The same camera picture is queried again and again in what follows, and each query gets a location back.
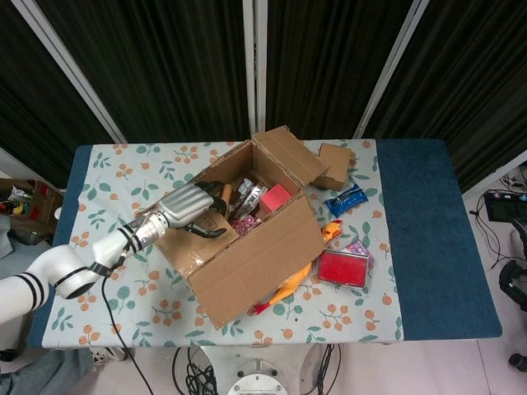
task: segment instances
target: orange flower pattern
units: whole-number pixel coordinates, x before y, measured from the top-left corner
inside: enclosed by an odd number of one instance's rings
[[[305,142],[314,153],[321,142]],[[349,188],[357,183],[369,201],[343,214],[343,234],[327,248],[340,250],[360,240],[375,261],[366,287],[321,282],[317,266],[290,295],[260,315],[242,314],[215,328],[186,281],[162,254],[149,249],[127,258],[114,270],[105,292],[117,328],[130,346],[254,345],[298,342],[395,342],[403,339],[389,233],[374,140],[332,140],[352,150]],[[131,220],[164,194],[189,182],[219,160],[234,142],[115,144],[93,146],[70,245],[86,265],[91,246]],[[320,226],[334,219],[324,200],[337,192],[306,188]],[[73,300],[56,298],[43,344],[89,346],[119,339],[110,323],[100,284]]]

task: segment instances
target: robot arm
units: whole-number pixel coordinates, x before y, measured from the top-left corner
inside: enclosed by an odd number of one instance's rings
[[[64,299],[84,294],[100,278],[109,277],[127,256],[163,237],[166,228],[184,228],[202,237],[221,235],[225,229],[205,230],[192,222],[211,207],[225,213],[225,203],[208,194],[219,184],[185,184],[166,195],[153,211],[95,242],[89,267],[69,245],[41,254],[25,272],[0,281],[0,324],[43,305],[49,296],[48,284]]]

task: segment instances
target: small cardboard box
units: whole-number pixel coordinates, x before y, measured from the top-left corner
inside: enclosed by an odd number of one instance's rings
[[[32,194],[29,210],[11,217],[11,228],[52,235],[57,227],[55,210],[63,204],[63,196],[48,185],[32,179],[0,179],[0,193],[8,197],[15,186]]]
[[[262,224],[208,262],[183,268],[190,288],[217,328],[322,253],[324,241],[303,188],[327,167],[287,127],[280,127],[257,133],[196,176],[196,181],[231,183],[252,173],[269,187],[281,184],[292,195]]]
[[[347,181],[347,168],[352,152],[342,146],[322,143],[319,151],[319,158],[329,165],[328,170],[318,177],[313,185],[341,191]]]

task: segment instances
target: green leaf pattern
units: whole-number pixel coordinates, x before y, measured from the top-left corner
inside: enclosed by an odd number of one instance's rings
[[[250,345],[254,341],[254,332],[262,330],[266,337],[273,339],[273,344],[292,342],[396,342],[403,340],[403,320],[396,293],[397,285],[391,260],[391,253],[380,250],[382,243],[389,245],[388,227],[385,223],[385,208],[380,184],[380,172],[376,158],[375,141],[368,148],[362,145],[363,140],[332,140],[329,143],[346,146],[355,153],[356,164],[348,169],[349,181],[344,188],[350,188],[356,182],[367,195],[369,201],[354,207],[350,213],[343,214],[343,234],[328,245],[331,249],[341,249],[351,242],[360,240],[367,246],[375,259],[371,269],[371,278],[366,281],[367,287],[349,288],[334,286],[328,283],[313,283],[311,277],[316,274],[314,265],[311,274],[293,295],[281,300],[264,310],[260,315],[242,314],[238,319],[216,329],[210,319],[204,319],[201,326],[194,324],[197,317],[196,308],[199,302],[187,287],[187,281],[174,270],[158,249],[150,247],[128,258],[123,271],[116,271],[119,278],[108,280],[106,294],[115,320],[122,325],[120,331],[123,339],[130,346],[207,346],[207,345]],[[318,152],[321,141],[305,142],[305,146]],[[134,219],[134,213],[150,206],[165,193],[191,181],[202,169],[210,165],[214,150],[215,157],[229,151],[233,146],[225,142],[186,143],[194,150],[198,159],[190,163],[176,162],[174,150],[177,144],[130,144],[119,150],[117,155],[111,145],[93,146],[91,157],[84,179],[82,192],[78,197],[79,205],[85,209],[79,211],[72,229],[73,235],[90,232],[89,246],[76,251],[87,264],[94,261],[90,246],[97,240]],[[133,168],[124,177],[116,177],[115,172],[120,164]],[[338,195],[334,191],[308,186],[309,197],[319,225],[322,226],[334,219],[324,205],[324,200]],[[116,194],[118,198],[110,199]],[[141,208],[133,203],[138,202]],[[373,211],[381,211],[381,218],[372,218]],[[157,289],[139,295],[138,278],[146,278],[149,272],[159,272],[155,283]],[[91,289],[96,302],[90,304],[86,311],[79,309],[80,303],[74,300],[56,298],[50,314],[43,345],[53,347],[79,347],[79,337],[87,324],[100,332],[101,343],[113,342],[119,346],[118,338],[110,329],[110,318],[100,294],[100,285]],[[390,305],[381,302],[387,294],[392,299]],[[170,326],[163,322],[152,322],[153,305],[159,306],[161,300],[181,303],[178,311],[180,319],[172,321]],[[326,311],[328,304],[335,304],[337,309],[346,305],[347,315],[352,319],[344,325],[342,331],[333,327],[325,328],[320,310]],[[368,319],[364,316],[367,310],[375,311],[376,328],[366,329]],[[283,331],[292,330],[292,338],[285,339]]]

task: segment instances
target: tiled floor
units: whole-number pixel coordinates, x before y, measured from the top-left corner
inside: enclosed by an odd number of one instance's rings
[[[476,199],[466,202],[473,209]],[[483,265],[489,268],[494,258],[489,255],[483,237],[475,232]],[[501,245],[510,252],[511,225],[493,223]],[[390,346],[350,344],[343,346],[343,362],[333,394],[372,393],[396,394],[463,394],[463,395],[525,395],[527,374],[512,369],[507,360],[510,354],[527,355],[527,314],[510,301],[498,288],[499,268],[487,271],[492,297],[503,326],[503,336],[497,339],[458,342],[404,342]],[[170,367],[174,350],[139,349],[137,360],[148,377],[155,393],[175,393]],[[308,355],[301,378],[301,390],[310,389],[319,350]],[[13,364],[3,364],[2,371],[16,369],[34,357],[27,352]],[[332,360],[327,378],[332,379],[337,356]],[[177,369],[183,383],[184,364]],[[69,393],[104,395],[127,393],[144,394],[146,389],[130,361],[114,362],[88,374]]]

